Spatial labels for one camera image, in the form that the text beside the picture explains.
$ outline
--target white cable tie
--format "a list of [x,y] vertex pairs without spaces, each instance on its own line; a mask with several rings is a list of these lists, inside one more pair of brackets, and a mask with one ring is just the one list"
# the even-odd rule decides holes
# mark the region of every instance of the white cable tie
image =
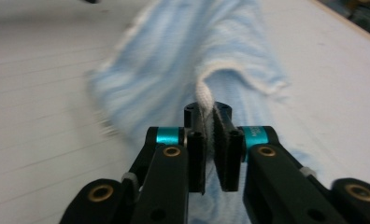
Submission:
[[299,171],[302,173],[302,175],[304,175],[304,177],[308,177],[310,175],[313,175],[317,179],[316,171],[310,169],[307,166],[302,167],[301,169],[299,169]]
[[124,179],[132,181],[134,194],[137,195],[139,191],[138,177],[136,177],[134,173],[127,172],[124,173],[123,176],[121,177],[121,182],[123,182]]

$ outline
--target crumpled cloth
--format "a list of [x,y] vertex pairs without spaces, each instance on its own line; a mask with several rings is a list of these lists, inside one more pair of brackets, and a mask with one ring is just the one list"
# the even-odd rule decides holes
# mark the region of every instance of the crumpled cloth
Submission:
[[[183,107],[195,101],[208,134],[215,101],[233,108],[236,126],[271,125],[265,99],[287,83],[255,0],[151,1],[88,81],[102,120],[134,139],[134,150],[150,126],[183,126]],[[206,194],[190,194],[189,223],[249,222],[245,165],[239,192],[223,193],[207,163]]]

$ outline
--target cloth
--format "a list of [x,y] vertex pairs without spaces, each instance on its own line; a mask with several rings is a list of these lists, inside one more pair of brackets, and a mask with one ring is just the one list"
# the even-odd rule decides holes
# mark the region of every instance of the cloth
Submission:
[[[209,134],[215,101],[233,108],[237,126],[272,125],[265,98],[286,78],[255,0],[156,0],[89,75],[89,84],[106,126],[141,148],[148,127],[183,126],[183,107],[194,101]],[[248,223],[245,166],[241,175],[239,192],[223,193],[209,161],[206,194],[190,194],[189,223]]]

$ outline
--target bolt hole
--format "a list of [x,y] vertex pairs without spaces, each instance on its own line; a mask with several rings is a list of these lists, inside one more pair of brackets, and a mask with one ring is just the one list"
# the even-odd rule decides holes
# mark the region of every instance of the bolt hole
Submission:
[[258,152],[263,156],[273,157],[276,155],[276,151],[270,147],[260,147]]
[[165,148],[163,150],[163,154],[166,156],[166,157],[176,157],[177,155],[179,155],[181,153],[181,150],[179,150],[178,148],[176,147],[168,147],[168,148]]
[[313,220],[318,221],[318,222],[323,222],[323,221],[325,221],[325,219],[326,219],[325,215],[324,215],[321,211],[319,211],[319,210],[317,210],[317,209],[309,209],[309,210],[307,211],[307,214],[308,214],[308,215],[309,215]]
[[165,211],[160,208],[153,210],[150,213],[150,219],[152,219],[152,221],[162,221],[165,219]]
[[370,203],[370,189],[357,184],[348,184],[345,189],[354,198]]
[[101,197],[104,197],[107,194],[108,194],[108,189],[98,189],[94,192],[94,194],[92,196],[94,196],[96,198],[101,198]]
[[110,185],[99,185],[94,187],[88,195],[90,201],[100,203],[108,199],[113,193],[113,188]]

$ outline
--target white table surface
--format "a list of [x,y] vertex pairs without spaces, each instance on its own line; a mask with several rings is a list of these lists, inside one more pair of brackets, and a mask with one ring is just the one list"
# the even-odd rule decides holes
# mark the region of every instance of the white table surface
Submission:
[[[146,3],[0,0],[0,224],[57,223],[85,184],[128,169],[134,155],[101,135],[82,76]],[[370,183],[370,35],[310,0],[261,4],[292,80],[269,102],[283,145],[326,187]]]

